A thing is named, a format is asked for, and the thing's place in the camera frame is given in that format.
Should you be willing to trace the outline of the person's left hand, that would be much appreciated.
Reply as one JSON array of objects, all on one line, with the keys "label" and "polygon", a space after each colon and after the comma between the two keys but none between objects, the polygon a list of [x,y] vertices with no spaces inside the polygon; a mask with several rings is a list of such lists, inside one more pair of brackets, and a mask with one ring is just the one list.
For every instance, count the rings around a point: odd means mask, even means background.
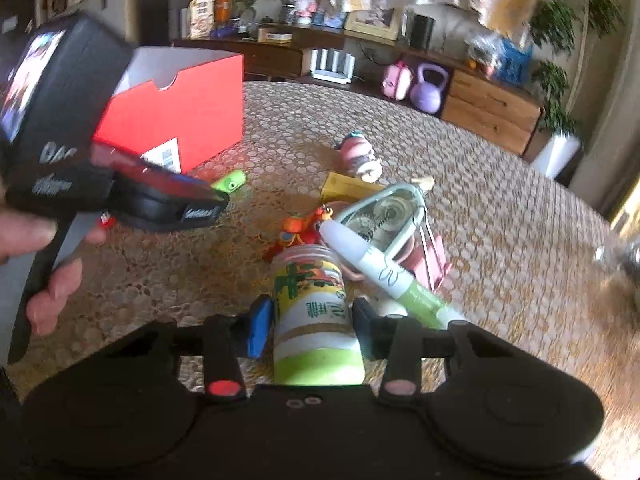
[{"label": "person's left hand", "polygon": [[1,262],[32,256],[26,271],[27,286],[32,286],[25,315],[32,332],[46,336],[55,330],[69,296],[79,288],[84,266],[79,257],[69,258],[52,268],[47,258],[58,226],[54,220],[36,217],[1,207]]}]

